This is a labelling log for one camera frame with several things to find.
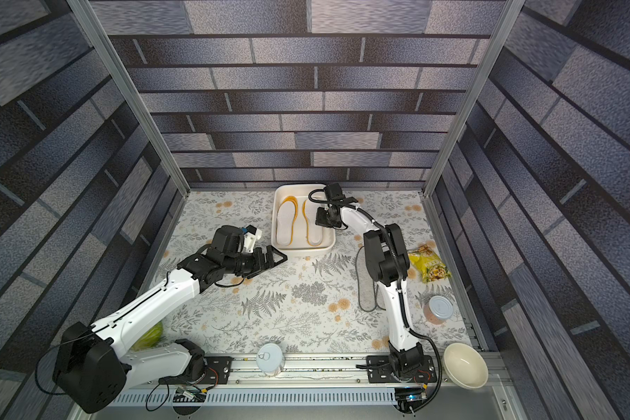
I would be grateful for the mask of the grey insole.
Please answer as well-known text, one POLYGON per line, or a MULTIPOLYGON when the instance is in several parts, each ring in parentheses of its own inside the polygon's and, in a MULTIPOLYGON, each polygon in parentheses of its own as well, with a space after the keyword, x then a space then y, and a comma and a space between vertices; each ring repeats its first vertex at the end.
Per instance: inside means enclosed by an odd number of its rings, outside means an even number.
POLYGON ((364 247, 359 248, 355 257, 355 275, 357 279, 359 307, 364 313, 372 313, 377 308, 376 286, 367 270, 364 247))

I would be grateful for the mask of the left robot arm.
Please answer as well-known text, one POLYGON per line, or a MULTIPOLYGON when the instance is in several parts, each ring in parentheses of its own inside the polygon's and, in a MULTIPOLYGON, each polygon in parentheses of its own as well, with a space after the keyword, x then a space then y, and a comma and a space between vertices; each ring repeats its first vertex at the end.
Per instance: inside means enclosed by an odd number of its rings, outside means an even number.
POLYGON ((272 246, 258 248, 259 229, 224 225, 211 243, 178 263, 145 295, 92 325, 66 329, 52 380, 85 412, 96 413, 124 390, 157 384, 196 383, 209 373, 204 351, 189 339, 165 348, 136 351, 134 345, 152 327, 226 275, 254 278, 287 261, 272 246))

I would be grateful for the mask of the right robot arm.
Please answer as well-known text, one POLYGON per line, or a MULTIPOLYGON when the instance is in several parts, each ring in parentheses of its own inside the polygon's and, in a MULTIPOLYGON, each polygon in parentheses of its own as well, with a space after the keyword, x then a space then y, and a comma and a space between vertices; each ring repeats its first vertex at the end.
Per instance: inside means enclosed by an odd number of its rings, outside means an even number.
POLYGON ((423 366, 421 342, 433 341, 413 330, 407 296, 411 264, 401 228, 379 222, 360 207, 357 199, 345 196, 338 184, 311 191, 308 201, 320 206, 316 213, 318 226, 348 227, 362 236, 366 269, 378 285, 388 316, 388 366, 397 379, 410 379, 423 366))

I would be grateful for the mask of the white plastic storage box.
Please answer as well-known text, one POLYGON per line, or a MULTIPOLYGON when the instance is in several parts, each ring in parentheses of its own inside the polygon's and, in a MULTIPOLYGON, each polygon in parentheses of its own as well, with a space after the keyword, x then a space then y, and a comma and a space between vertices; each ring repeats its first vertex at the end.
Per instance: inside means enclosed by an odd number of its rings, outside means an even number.
MULTIPOLYGON (((306 242, 306 221, 302 205, 309 194, 324 184, 283 185, 274 194, 271 221, 271 245, 289 257, 322 257, 334 248, 336 242, 333 229, 323 228, 323 241, 319 247, 306 242)), ((324 199, 325 194, 313 194, 313 199, 324 199)))

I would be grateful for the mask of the yellow snack bag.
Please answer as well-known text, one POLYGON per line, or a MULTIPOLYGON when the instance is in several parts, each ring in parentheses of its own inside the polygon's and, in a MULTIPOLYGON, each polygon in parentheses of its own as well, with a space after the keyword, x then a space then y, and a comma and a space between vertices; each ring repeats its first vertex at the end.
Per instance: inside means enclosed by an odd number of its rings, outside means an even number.
POLYGON ((452 273, 437 253, 435 241, 427 241, 415 250, 409 251, 409 261, 412 268, 420 275, 424 284, 445 280, 452 273))

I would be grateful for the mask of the round tin can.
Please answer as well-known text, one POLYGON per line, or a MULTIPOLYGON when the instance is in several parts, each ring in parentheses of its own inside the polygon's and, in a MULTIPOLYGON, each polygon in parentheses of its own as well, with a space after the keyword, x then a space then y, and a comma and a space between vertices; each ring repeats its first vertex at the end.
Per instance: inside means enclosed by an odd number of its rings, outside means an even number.
POLYGON ((453 303, 440 295, 431 297, 423 310, 426 320, 434 325, 445 323, 454 313, 453 303))

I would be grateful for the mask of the green cabbage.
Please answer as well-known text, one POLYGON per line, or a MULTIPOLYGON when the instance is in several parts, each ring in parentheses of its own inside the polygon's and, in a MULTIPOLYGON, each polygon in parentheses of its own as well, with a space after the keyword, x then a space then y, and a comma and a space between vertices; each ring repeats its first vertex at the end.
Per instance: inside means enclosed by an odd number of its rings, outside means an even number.
POLYGON ((147 349, 154 348, 163 335, 164 327, 163 322, 159 321, 152 328, 150 328, 145 334, 143 334, 131 347, 134 352, 140 352, 147 349))

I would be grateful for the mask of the cream ceramic bowl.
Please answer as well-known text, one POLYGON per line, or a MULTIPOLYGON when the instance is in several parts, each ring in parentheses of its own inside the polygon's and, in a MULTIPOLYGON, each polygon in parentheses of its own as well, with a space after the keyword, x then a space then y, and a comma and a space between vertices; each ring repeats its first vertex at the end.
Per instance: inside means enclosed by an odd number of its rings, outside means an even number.
POLYGON ((477 390, 488 383, 488 365, 471 346, 451 343, 442 358, 449 380, 465 390, 477 390))

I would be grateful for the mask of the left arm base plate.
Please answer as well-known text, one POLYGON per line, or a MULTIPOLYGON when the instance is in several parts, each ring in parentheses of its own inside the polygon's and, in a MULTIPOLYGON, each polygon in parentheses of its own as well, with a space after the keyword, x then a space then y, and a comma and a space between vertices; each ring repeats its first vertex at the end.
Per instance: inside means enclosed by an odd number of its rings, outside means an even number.
POLYGON ((159 378, 159 385, 190 384, 200 388, 227 384, 233 360, 228 356, 194 357, 181 374, 159 378))

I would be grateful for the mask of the aluminium front rail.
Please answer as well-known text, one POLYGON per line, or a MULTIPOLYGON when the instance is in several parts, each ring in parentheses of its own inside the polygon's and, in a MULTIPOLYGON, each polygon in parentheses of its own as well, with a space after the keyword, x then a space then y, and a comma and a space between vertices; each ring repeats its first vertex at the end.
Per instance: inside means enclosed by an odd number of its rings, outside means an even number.
POLYGON ((256 355, 229 356, 234 360, 227 384, 216 386, 284 386, 284 387, 343 387, 367 386, 367 374, 362 367, 367 355, 361 353, 294 353, 285 355, 285 365, 277 376, 266 376, 259 370, 256 355))

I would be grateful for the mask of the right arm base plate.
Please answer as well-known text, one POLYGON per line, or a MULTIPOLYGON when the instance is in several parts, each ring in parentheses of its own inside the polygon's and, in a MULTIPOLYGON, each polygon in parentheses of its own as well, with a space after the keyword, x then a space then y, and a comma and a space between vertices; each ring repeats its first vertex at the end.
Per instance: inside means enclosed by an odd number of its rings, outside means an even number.
POLYGON ((402 374, 397 373, 388 355, 368 355, 358 367, 367 374, 369 383, 436 383, 438 380, 430 355, 425 355, 418 367, 402 374))

